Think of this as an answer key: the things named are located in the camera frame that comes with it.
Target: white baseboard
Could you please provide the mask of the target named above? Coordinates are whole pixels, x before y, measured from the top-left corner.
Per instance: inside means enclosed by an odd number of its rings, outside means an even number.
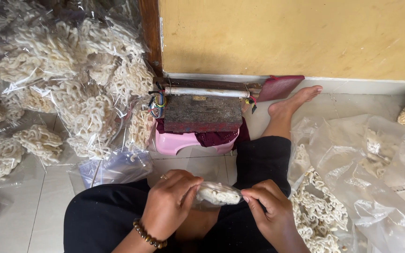
[[[242,76],[242,75],[214,75],[214,74],[187,74],[165,73],[164,76],[181,79],[204,79],[227,82],[258,82],[264,83],[268,76]],[[306,77],[295,91],[314,85],[323,86],[323,93],[333,94],[383,94],[405,95],[405,81],[394,80],[367,80],[349,78],[315,78]]]

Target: pink pouch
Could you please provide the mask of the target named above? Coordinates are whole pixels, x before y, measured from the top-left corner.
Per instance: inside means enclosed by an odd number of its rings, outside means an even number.
[[[304,80],[304,76],[270,76],[262,85],[257,102],[287,98],[290,93]]]

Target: beaded bracelet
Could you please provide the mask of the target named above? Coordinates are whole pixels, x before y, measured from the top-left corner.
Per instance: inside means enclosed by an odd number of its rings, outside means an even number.
[[[150,234],[148,234],[146,230],[140,225],[140,219],[138,218],[134,219],[134,222],[132,224],[134,225],[135,230],[137,230],[137,232],[140,234],[140,237],[142,239],[145,239],[145,242],[148,242],[149,244],[153,245],[158,249],[165,248],[168,245],[166,240],[161,242],[153,238]]]

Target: black pants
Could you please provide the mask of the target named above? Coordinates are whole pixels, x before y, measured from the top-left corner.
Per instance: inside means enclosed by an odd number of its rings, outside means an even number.
[[[291,142],[269,136],[242,142],[237,151],[238,189],[272,179],[289,196],[287,181]],[[148,197],[146,179],[87,189],[68,205],[64,220],[65,253],[110,253],[132,230]],[[174,237],[157,252],[181,252]],[[199,252],[276,252],[262,236],[245,201],[223,206],[215,226],[200,244]]]

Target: pink plastic stool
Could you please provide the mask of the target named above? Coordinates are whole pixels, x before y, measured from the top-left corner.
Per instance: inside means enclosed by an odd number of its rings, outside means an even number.
[[[218,154],[225,154],[232,150],[233,143],[237,136],[229,143],[213,146]],[[185,133],[183,135],[159,134],[156,130],[156,149],[159,153],[165,155],[176,155],[177,152],[187,146],[200,145],[194,133]]]

